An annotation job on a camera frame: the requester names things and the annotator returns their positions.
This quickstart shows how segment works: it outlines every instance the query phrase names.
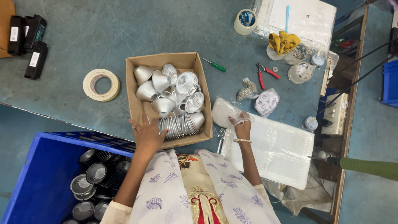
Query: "green screwdriver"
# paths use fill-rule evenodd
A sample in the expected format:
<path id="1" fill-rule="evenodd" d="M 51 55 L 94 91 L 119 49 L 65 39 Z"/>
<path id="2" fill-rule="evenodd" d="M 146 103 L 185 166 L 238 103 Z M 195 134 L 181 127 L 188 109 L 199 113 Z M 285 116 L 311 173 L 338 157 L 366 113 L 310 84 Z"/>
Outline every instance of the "green screwdriver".
<path id="1" fill-rule="evenodd" d="M 308 157 L 311 159 L 325 161 L 328 164 L 337 165 L 342 169 L 372 174 L 393 181 L 398 181 L 398 163 L 368 161 L 360 159 L 351 159 L 346 157 L 340 157 L 340 158 L 327 157 L 326 159 L 321 159 L 313 156 L 308 156 Z"/>
<path id="2" fill-rule="evenodd" d="M 207 62 L 209 62 L 209 63 L 211 64 L 211 66 L 216 67 L 218 70 L 220 70 L 220 71 L 222 71 L 222 72 L 225 72 L 225 71 L 226 71 L 226 68 L 224 68 L 223 66 L 218 65 L 218 64 L 216 64 L 216 63 L 214 63 L 214 62 L 210 62 L 210 61 L 208 61 L 208 60 L 206 60 L 206 59 L 204 59 L 204 58 L 202 58 L 202 59 L 205 60 L 205 61 L 207 61 Z"/>

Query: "red pliers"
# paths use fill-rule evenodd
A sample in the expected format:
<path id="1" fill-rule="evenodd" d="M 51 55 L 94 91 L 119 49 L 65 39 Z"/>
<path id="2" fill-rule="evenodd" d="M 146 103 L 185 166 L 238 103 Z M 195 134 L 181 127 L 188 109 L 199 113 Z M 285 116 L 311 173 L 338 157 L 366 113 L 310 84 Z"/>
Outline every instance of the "red pliers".
<path id="1" fill-rule="evenodd" d="M 261 70 L 263 70 L 263 71 L 265 71 L 266 73 L 269 73 L 269 74 L 275 76 L 277 79 L 281 79 L 281 77 L 280 77 L 279 75 L 277 75 L 277 74 L 276 74 L 275 72 L 273 72 L 272 70 L 269 70 L 269 69 L 265 68 L 264 66 L 260 65 L 259 62 L 257 62 L 256 65 L 257 65 L 257 68 L 258 68 L 258 72 L 257 72 L 257 73 L 258 73 L 258 79 L 259 79 L 259 81 L 260 81 L 260 86 L 261 86 L 262 89 L 265 89 L 265 86 L 264 86 L 263 74 L 261 73 Z"/>

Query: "cardboard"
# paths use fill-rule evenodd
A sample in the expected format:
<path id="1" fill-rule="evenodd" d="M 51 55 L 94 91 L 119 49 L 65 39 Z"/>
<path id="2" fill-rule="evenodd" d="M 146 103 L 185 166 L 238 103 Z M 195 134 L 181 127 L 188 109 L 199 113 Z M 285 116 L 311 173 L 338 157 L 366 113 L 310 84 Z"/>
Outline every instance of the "cardboard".
<path id="1" fill-rule="evenodd" d="M 206 121 L 199 130 L 199 134 L 188 136 L 172 141 L 163 142 L 161 149 L 169 149 L 173 147 L 190 145 L 197 142 L 209 140 L 213 137 L 213 118 L 211 114 L 211 104 L 209 90 L 203 71 L 202 63 L 199 54 L 196 52 L 188 53 L 163 53 L 157 55 L 147 55 L 138 57 L 129 57 L 126 59 L 126 81 L 127 81 L 127 96 L 129 99 L 129 109 L 131 119 L 142 125 L 142 113 L 146 112 L 149 121 L 160 116 L 152 109 L 151 102 L 141 101 L 137 99 L 135 92 L 137 91 L 137 80 L 134 77 L 134 69 L 138 65 L 144 65 L 154 68 L 155 70 L 162 70 L 164 64 L 172 64 L 179 69 L 181 73 L 186 71 L 194 72 L 198 75 L 199 85 L 202 93 L 205 96 L 205 108 L 202 111 Z"/>
<path id="2" fill-rule="evenodd" d="M 0 0 L 0 58 L 12 57 L 7 54 L 11 16 L 15 16 L 15 4 L 11 0 Z"/>

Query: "masking tape roll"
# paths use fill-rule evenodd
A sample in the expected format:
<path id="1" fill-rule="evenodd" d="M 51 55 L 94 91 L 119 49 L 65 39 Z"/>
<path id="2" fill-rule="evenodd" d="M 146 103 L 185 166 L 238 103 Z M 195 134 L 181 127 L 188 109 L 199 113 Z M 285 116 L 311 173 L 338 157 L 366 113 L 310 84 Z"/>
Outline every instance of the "masking tape roll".
<path id="1" fill-rule="evenodd" d="M 98 94 L 94 89 L 96 81 L 100 78 L 109 78 L 111 80 L 111 88 L 104 94 Z M 119 79 L 111 71 L 105 69 L 94 69 L 89 72 L 83 80 L 83 90 L 85 94 L 93 100 L 107 102 L 113 99 L 120 90 Z"/>
<path id="2" fill-rule="evenodd" d="M 254 24 L 252 26 L 244 26 L 242 25 L 242 23 L 240 23 L 239 21 L 239 15 L 243 12 L 243 11 L 249 11 L 253 14 L 254 16 Z M 234 28 L 235 31 L 240 34 L 240 35 L 248 35 L 255 27 L 257 26 L 257 16 L 256 14 L 250 10 L 250 9 L 243 9 L 241 10 L 238 15 L 236 16 L 235 22 L 234 22 Z"/>

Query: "blue plastic crate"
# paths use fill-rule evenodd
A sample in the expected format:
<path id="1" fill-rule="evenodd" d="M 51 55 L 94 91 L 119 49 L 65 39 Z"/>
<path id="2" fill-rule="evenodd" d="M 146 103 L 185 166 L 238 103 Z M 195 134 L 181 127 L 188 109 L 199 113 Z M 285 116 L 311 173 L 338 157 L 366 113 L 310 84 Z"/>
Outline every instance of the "blue plastic crate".
<path id="1" fill-rule="evenodd" d="M 384 91 L 382 104 L 398 108 L 398 60 L 384 65 Z"/>
<path id="2" fill-rule="evenodd" d="M 70 182 L 81 170 L 78 158 L 89 148 L 133 156 L 135 143 L 98 132 L 38 132 L 29 148 L 2 224 L 58 224 L 71 217 Z"/>

